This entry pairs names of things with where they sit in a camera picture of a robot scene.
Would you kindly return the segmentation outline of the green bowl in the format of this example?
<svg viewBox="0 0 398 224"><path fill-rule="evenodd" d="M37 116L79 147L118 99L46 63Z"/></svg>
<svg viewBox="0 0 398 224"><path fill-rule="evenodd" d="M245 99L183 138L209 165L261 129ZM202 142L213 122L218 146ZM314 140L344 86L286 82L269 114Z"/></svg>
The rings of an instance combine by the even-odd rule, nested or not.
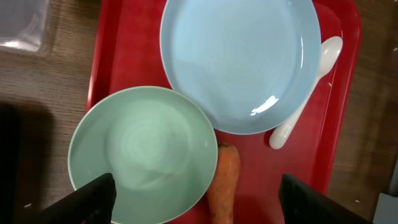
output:
<svg viewBox="0 0 398 224"><path fill-rule="evenodd" d="M118 91L81 119L68 152L74 189L116 184L114 223L166 223L190 210L215 174L218 146L202 110L159 86Z"/></svg>

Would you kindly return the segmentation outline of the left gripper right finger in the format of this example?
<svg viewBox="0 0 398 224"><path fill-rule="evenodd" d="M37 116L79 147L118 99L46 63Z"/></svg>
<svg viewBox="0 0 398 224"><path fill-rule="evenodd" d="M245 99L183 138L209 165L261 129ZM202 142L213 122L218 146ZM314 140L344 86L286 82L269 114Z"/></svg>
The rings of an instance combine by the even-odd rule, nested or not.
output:
<svg viewBox="0 0 398 224"><path fill-rule="evenodd" d="M285 224L371 224L290 174L280 183Z"/></svg>

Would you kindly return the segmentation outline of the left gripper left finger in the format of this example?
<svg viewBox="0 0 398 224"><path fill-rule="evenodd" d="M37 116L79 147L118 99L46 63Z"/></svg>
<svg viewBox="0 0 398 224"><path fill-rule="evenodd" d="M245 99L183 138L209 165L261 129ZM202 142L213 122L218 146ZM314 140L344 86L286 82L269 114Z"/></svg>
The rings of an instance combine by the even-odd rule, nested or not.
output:
<svg viewBox="0 0 398 224"><path fill-rule="evenodd" d="M116 201L113 175L105 173L40 214L45 224L110 224Z"/></svg>

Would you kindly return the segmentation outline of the orange carrot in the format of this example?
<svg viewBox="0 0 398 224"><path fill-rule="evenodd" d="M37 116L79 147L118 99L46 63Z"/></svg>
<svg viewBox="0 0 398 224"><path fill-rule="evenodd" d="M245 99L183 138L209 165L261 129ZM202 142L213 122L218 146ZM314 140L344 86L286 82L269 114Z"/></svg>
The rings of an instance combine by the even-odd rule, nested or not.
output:
<svg viewBox="0 0 398 224"><path fill-rule="evenodd" d="M206 193L212 224L233 223L234 198L240 167L238 149L233 145L220 145L216 172Z"/></svg>

